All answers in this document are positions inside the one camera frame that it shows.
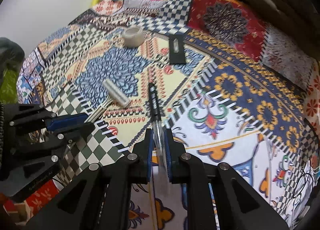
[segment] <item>black card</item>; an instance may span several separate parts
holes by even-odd
[[[184,55],[184,36],[171,35],[169,36],[169,63],[170,64],[185,64],[186,57]]]

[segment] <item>white wall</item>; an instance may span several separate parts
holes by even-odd
[[[25,55],[58,28],[90,8],[92,0],[3,0],[0,37],[18,43]]]

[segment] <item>patchwork blanket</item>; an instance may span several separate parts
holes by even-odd
[[[145,41],[126,48],[122,33],[133,25],[144,28]],[[184,35],[186,65],[169,65],[172,34]],[[109,106],[89,138],[68,148],[59,174],[67,184],[144,138],[153,82],[163,126],[175,140],[203,162],[229,163],[291,225],[318,179],[318,129],[311,124],[318,104],[304,106],[316,77],[315,60],[236,0],[104,0],[35,48],[17,90],[20,103],[44,104],[58,115],[90,115],[108,95],[106,78],[131,98],[125,109]],[[43,133],[34,137],[43,141]],[[186,216],[186,186],[164,195],[156,163],[148,185],[132,186],[131,228],[186,229]]]

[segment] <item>mandala pattern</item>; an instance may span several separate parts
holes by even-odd
[[[217,85],[214,86],[214,89],[221,91],[223,98],[230,98],[232,101],[236,101],[238,97],[243,95],[241,90],[243,84],[237,80],[235,75],[222,73],[221,76],[215,78],[215,81]]]
[[[83,92],[91,106],[96,109],[108,96],[102,82],[109,78],[128,97],[138,95],[138,79],[151,61],[136,56],[137,48],[117,48],[112,46],[102,57],[88,61],[86,71],[75,80],[75,85]]]
[[[234,46],[244,43],[243,36],[249,34],[247,20],[241,16],[241,10],[232,7],[231,3],[207,7],[203,16],[204,25],[215,38]]]
[[[257,106],[257,111],[259,113],[257,119],[264,123],[264,127],[274,130],[275,125],[278,124],[278,112],[274,109],[273,105],[263,100],[261,104]]]
[[[202,133],[210,133],[213,139],[217,138],[218,131],[224,129],[221,125],[227,123],[227,119],[224,119],[228,114],[228,109],[223,105],[219,104],[218,109],[222,111],[222,114],[215,115],[210,110],[212,107],[215,106],[215,101],[206,95],[201,95],[200,100],[198,101],[197,105],[201,109],[207,109],[208,113],[205,117],[196,118],[199,111],[197,108],[191,108],[188,113],[188,118],[194,123],[200,123],[200,125],[195,124],[195,128],[197,129],[205,129]]]

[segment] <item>green fabric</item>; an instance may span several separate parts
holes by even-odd
[[[7,69],[4,72],[3,83],[0,88],[0,100],[4,104],[13,104],[18,102],[16,83],[18,73]]]

